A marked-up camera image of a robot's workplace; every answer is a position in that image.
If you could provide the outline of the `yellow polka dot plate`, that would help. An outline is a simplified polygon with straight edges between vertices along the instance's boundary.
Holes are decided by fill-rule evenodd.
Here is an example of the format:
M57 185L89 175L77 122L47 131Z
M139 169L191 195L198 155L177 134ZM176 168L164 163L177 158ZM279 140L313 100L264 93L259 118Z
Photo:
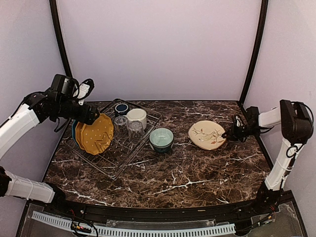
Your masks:
M77 122L76 123L76 126L75 126L75 140L76 140L76 143L78 144L78 146L82 149L82 150L85 150L83 144L82 144L82 138L81 138L81 131L82 131L82 128L83 128L83 123L81 122Z

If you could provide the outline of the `blue polka dot plate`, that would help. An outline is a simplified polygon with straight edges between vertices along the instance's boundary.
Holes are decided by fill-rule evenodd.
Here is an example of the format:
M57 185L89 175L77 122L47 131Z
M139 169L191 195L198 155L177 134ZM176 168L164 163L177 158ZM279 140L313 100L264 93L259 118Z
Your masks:
M77 126L77 121L74 120L72 123L72 139L75 142L75 144L77 145L77 141L76 141L76 126Z

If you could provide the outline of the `cream bird pattern plate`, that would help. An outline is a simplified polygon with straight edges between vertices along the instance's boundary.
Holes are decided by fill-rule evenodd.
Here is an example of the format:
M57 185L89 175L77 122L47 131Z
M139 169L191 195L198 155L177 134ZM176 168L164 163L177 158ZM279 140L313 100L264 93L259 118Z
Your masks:
M209 151L218 149L226 142L226 138L222 137L224 133L220 124L210 120L198 121L188 131L190 140L196 146Z

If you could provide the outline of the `dark blue ceramic mug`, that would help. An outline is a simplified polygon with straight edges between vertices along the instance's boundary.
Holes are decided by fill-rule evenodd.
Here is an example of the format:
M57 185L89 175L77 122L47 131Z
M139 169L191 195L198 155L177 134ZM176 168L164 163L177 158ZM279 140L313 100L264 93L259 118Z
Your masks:
M116 104L114 107L115 117L125 116L129 112L129 106L126 103Z

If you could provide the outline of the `white ribbed ceramic mug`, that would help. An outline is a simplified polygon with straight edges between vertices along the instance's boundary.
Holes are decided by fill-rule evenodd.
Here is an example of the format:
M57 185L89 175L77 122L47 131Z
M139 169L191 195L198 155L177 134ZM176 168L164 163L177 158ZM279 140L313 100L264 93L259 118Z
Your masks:
M147 112L144 109L136 108L130 110L126 117L129 121L139 121L141 122L143 129L147 127Z

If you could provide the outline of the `clear plastic tumbler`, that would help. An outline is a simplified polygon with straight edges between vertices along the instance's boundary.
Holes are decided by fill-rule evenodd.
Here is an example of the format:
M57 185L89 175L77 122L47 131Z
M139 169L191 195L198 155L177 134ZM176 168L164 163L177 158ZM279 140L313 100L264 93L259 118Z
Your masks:
M144 135L144 128L140 121L127 121L127 129L128 129L128 136L129 141L131 143L138 142Z

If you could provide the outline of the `green ribbed ceramic bowl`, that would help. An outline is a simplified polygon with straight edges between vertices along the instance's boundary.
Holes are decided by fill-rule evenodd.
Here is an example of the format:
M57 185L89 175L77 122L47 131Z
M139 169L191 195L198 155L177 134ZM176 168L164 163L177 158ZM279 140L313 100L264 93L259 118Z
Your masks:
M167 128L157 128L150 133L150 147L157 153L167 153L174 142L173 132Z

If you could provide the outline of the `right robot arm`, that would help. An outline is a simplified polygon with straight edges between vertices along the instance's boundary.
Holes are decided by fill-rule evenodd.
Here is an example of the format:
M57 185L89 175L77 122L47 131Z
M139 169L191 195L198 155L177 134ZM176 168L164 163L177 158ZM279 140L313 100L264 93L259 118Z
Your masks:
M280 100L279 106L260 113L257 107L246 110L247 124L240 116L233 116L232 126L222 135L232 141L245 142L249 136L260 135L281 125L282 144L275 164L260 187L252 210L263 214L271 206L271 196L284 187L287 176L293 169L300 150L314 132L314 115L303 102Z

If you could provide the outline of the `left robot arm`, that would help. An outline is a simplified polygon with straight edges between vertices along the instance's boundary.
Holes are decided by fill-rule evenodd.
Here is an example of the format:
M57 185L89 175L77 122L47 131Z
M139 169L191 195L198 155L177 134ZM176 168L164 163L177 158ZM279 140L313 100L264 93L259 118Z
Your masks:
M49 101L43 92L27 95L16 111L0 126L0 155L8 150L27 132L45 121L64 117L75 119L82 128L79 131L80 144L84 149L103 149L102 145L112 141L115 128L112 120L90 105L83 103L84 98L69 99L61 102ZM3 167L0 169L0 195L32 199L49 203L59 215L66 215L70 205L63 200L64 193L55 185L37 182L12 174Z

